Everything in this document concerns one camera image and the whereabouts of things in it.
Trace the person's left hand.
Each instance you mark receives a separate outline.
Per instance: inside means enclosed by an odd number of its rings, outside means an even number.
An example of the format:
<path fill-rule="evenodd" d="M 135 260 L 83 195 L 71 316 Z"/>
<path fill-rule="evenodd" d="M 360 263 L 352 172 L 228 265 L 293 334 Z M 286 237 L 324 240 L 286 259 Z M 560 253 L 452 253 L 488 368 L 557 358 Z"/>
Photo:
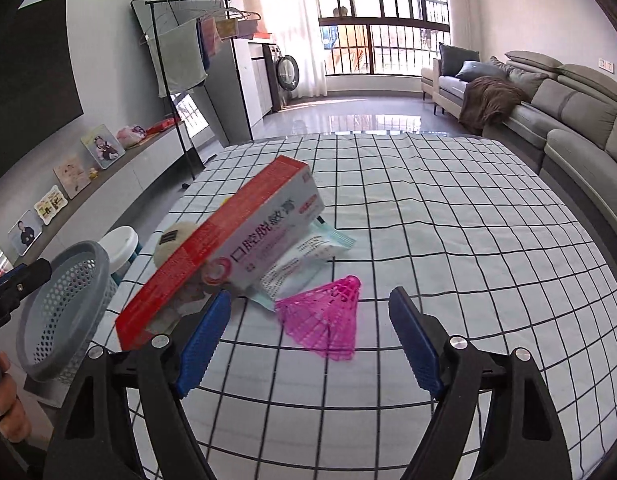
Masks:
<path fill-rule="evenodd" d="M 18 397 L 17 383 L 9 374 L 9 369 L 9 358 L 0 351 L 0 433 L 11 443 L 19 443 L 30 436 L 32 424 Z"/>

